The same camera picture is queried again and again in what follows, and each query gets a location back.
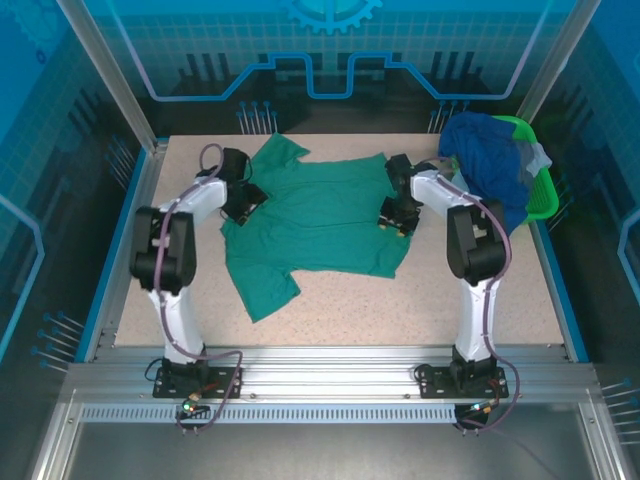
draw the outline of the enclosure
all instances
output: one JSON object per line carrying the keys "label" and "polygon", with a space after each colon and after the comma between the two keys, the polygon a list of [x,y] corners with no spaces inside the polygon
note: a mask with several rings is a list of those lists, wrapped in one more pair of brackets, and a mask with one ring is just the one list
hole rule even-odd
{"label": "enclosure", "polygon": [[[2,478],[636,478],[640,13],[472,3],[2,4]],[[179,402],[145,380],[163,338],[129,272],[136,209],[188,187],[210,142],[416,163],[463,111],[530,123],[559,198],[511,235],[495,341],[522,389],[499,433],[462,436],[455,399],[422,399],[412,375],[447,364],[460,316],[425,209],[393,280],[298,271],[300,296],[257,323],[223,218],[203,223],[199,327],[244,370],[218,423],[183,438]]]}

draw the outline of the gear graphic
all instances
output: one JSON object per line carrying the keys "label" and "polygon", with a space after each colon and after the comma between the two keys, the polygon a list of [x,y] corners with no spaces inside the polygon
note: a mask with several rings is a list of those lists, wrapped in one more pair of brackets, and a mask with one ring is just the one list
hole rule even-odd
{"label": "gear graphic", "polygon": [[22,33],[37,47],[53,41],[58,31],[58,7],[55,0],[3,0],[0,12],[8,11]]}
{"label": "gear graphic", "polygon": [[382,7],[382,0],[281,0],[289,20],[297,20],[302,28],[313,33],[324,30],[332,35],[349,27],[359,28],[363,18],[373,18],[373,9]]}

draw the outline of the metal floor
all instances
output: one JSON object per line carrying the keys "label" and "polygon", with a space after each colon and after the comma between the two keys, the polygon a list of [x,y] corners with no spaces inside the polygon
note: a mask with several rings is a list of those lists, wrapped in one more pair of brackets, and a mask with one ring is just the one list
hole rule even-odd
{"label": "metal floor", "polygon": [[[572,407],[520,406],[501,432],[559,478],[597,478]],[[451,425],[214,425],[183,437],[173,425],[84,424],[67,480],[551,479],[511,439],[462,437]]]}

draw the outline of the green laundry basket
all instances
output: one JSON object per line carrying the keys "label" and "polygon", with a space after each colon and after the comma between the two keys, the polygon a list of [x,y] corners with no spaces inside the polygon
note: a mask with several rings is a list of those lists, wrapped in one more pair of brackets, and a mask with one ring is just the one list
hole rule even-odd
{"label": "green laundry basket", "polygon": [[[530,143],[538,142],[531,126],[521,118],[508,115],[494,115],[493,118],[516,124],[516,129],[513,131],[514,140],[522,140]],[[559,203],[558,194],[553,186],[549,169],[540,169],[535,178],[531,198],[527,205],[528,215],[522,223],[531,223],[534,220],[545,220],[553,216],[558,211]]]}

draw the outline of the speckled work surface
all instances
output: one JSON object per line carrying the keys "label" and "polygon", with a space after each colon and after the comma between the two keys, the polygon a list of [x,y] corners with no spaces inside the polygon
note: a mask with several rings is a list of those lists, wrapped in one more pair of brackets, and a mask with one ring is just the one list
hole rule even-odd
{"label": "speckled work surface", "polygon": [[[433,156],[438,135],[291,135],[311,150],[302,161],[344,160],[384,152],[416,162]],[[266,136],[171,137],[154,205],[191,185],[198,154],[210,142],[255,154]],[[446,262],[445,221],[424,208],[410,251],[393,280],[336,272],[293,274],[302,290],[286,307],[251,323],[225,267],[222,219],[196,232],[198,270],[191,286],[204,340],[212,345],[438,345],[458,331],[460,286]],[[495,340],[501,344],[562,343],[528,227],[511,236],[513,262],[498,292]],[[132,282],[116,344],[162,345],[146,293]]]}

